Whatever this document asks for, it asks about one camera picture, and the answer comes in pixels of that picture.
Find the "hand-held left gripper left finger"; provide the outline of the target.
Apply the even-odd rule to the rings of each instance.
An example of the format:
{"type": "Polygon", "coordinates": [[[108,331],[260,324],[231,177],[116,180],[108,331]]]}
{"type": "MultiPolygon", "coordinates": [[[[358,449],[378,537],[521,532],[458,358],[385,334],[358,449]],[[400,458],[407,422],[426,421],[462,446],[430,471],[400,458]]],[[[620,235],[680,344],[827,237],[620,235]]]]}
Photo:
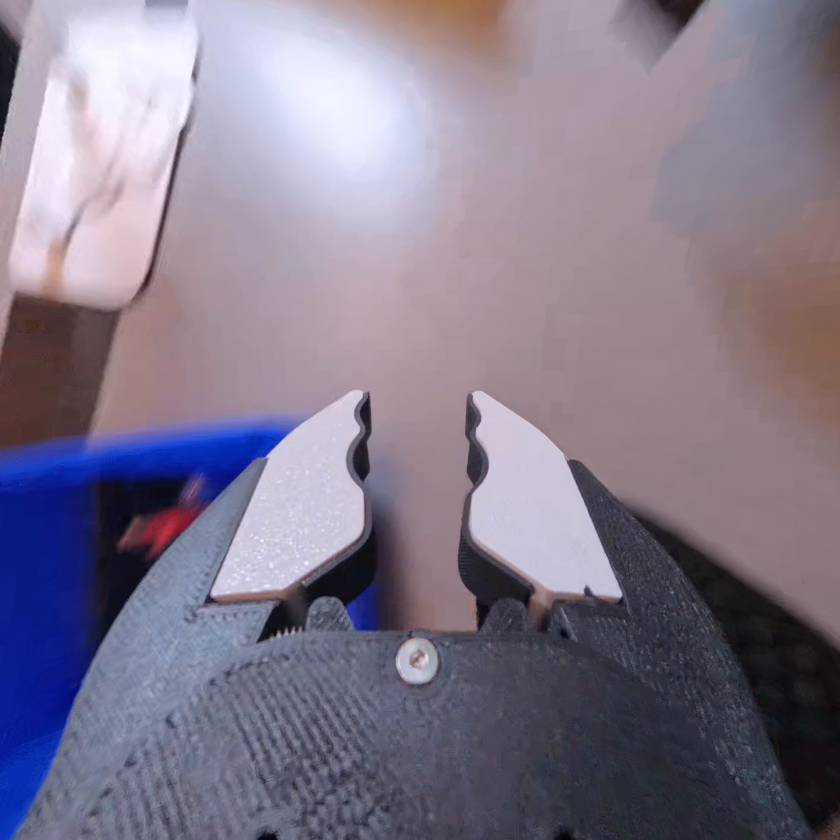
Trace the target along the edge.
{"type": "Polygon", "coordinates": [[[369,475],[371,398],[350,391],[265,458],[209,592],[221,604],[321,596],[348,604],[376,571],[369,475]]]}

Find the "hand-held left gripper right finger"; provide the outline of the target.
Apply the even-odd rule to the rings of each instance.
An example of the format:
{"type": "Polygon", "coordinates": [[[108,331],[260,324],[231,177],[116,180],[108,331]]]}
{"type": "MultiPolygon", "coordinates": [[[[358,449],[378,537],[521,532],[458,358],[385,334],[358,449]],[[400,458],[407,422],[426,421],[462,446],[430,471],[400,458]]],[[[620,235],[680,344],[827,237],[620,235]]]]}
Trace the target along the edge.
{"type": "Polygon", "coordinates": [[[528,607],[623,591],[562,449],[486,392],[467,398],[471,483],[461,524],[461,580],[478,602],[528,607]]]}

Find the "blue plastic bin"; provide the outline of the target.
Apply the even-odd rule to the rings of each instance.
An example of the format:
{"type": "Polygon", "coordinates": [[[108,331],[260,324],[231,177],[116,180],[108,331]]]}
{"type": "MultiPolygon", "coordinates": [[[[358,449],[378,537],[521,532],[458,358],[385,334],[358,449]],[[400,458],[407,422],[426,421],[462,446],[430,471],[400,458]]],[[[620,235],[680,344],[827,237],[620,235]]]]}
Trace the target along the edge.
{"type": "Polygon", "coordinates": [[[339,598],[209,592],[269,452],[295,427],[185,446],[51,447],[2,463],[2,820],[19,838],[417,838],[444,807],[401,730],[419,704],[339,598]],[[99,645],[100,484],[227,483],[145,572],[99,645]]]}

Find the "white document stand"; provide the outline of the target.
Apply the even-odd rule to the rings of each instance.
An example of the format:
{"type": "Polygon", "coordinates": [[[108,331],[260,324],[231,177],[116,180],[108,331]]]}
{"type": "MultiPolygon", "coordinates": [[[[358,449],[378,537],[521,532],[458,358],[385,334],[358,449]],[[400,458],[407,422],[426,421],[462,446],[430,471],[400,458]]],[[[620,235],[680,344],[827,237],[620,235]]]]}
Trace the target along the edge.
{"type": "Polygon", "coordinates": [[[189,129],[194,2],[31,2],[2,146],[2,283],[118,312],[150,283],[189,129]]]}

